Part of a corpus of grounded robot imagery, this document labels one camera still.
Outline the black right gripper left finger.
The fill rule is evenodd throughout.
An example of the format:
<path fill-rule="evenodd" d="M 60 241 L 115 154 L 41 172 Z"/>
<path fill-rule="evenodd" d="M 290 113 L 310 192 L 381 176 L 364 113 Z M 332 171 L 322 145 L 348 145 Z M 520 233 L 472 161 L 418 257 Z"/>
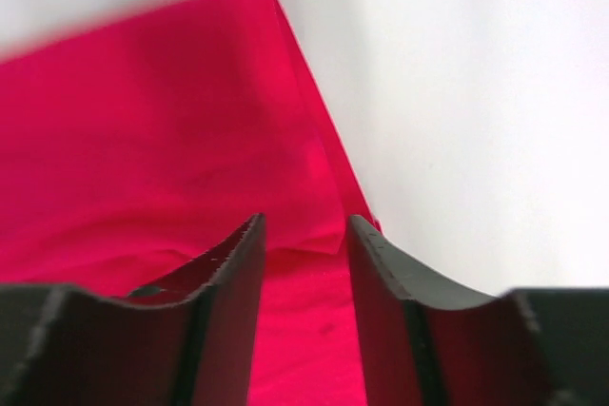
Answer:
<path fill-rule="evenodd" d="M 244 405 L 265 217 L 123 298 L 69 284 L 1 288 L 5 405 Z"/>

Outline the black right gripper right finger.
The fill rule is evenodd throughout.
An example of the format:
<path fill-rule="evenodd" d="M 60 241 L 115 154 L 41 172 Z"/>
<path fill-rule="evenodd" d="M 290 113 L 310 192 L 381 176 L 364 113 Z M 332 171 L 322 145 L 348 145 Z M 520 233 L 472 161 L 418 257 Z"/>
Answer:
<path fill-rule="evenodd" d="M 492 297 L 433 270 L 353 216 L 347 251 L 371 405 L 604 405 L 608 293 Z"/>

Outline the crimson red t-shirt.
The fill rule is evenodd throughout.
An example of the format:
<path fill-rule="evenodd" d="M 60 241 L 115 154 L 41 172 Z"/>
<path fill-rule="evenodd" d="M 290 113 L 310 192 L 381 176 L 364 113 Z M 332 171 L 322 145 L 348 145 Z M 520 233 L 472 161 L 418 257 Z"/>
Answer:
<path fill-rule="evenodd" d="M 1 279 L 121 296 L 266 217 L 252 405 L 365 402 L 370 216 L 280 0 L 175 0 L 1 65 Z"/>

